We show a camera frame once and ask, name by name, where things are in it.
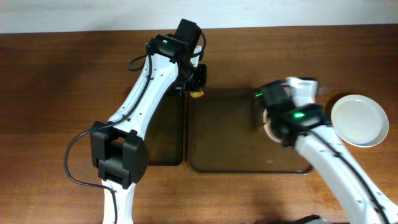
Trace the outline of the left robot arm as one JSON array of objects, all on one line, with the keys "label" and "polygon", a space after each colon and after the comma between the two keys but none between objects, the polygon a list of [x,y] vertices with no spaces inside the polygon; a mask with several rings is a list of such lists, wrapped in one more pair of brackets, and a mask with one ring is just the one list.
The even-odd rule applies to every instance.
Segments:
[{"label": "left robot arm", "polygon": [[123,104],[106,123],[93,124],[91,159],[104,190],[103,223],[133,222],[134,189],[149,163],[146,131],[163,96],[168,91],[203,95],[205,46],[198,41],[204,38],[195,22],[182,19],[173,34],[151,39],[141,74]]}]

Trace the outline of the white pinkish plate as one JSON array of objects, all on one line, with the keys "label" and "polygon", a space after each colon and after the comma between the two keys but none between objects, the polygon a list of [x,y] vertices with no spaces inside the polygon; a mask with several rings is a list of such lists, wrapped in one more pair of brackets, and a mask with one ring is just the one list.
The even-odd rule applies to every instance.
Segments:
[{"label": "white pinkish plate", "polygon": [[264,124],[263,124],[263,128],[264,128],[266,134],[268,135],[268,137],[269,137],[271,140],[273,140],[274,142],[281,143],[282,141],[281,141],[279,138],[277,138],[277,137],[274,135],[274,133],[272,132],[272,129],[271,129],[271,121],[270,121],[270,119],[267,117],[267,110],[266,110],[266,109],[264,110],[264,112],[263,112],[263,114],[262,114],[262,120],[263,120],[263,123],[264,123]]}]

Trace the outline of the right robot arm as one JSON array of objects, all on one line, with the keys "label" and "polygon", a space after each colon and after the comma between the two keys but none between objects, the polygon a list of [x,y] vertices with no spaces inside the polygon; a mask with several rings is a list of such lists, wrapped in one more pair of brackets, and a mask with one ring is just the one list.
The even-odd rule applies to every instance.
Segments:
[{"label": "right robot arm", "polygon": [[287,77],[260,86],[264,129],[291,147],[321,175],[350,223],[397,223],[397,205],[365,173],[316,104],[318,81]]}]

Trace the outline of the green yellow sponge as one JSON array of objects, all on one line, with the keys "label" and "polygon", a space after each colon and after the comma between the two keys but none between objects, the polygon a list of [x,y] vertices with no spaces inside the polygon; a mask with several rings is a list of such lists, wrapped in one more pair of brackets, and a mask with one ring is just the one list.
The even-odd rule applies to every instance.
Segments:
[{"label": "green yellow sponge", "polygon": [[204,91],[203,90],[198,90],[198,91],[191,91],[190,92],[190,96],[192,98],[200,98],[204,95]]}]

